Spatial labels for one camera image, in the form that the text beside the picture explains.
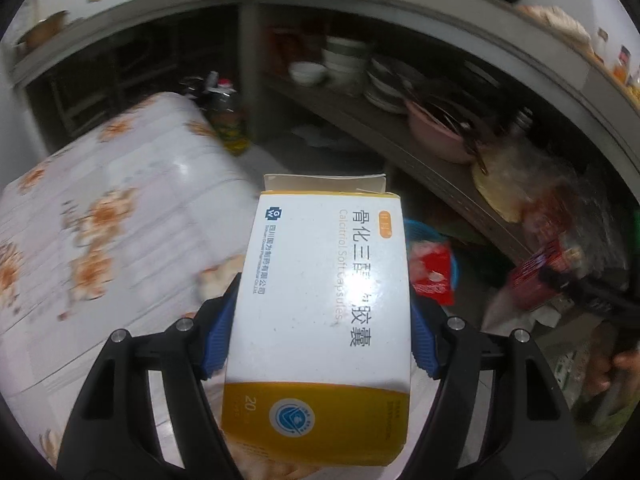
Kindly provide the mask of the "person right hand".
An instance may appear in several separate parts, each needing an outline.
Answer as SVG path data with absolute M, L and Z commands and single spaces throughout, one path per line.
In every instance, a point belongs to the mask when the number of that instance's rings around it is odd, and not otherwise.
M 605 351 L 599 338 L 590 344 L 590 356 L 582 388 L 588 396 L 596 396 L 611 388 L 613 375 L 624 373 L 620 386 L 620 400 L 630 402 L 639 394 L 639 351 L 624 351 L 613 356 Z

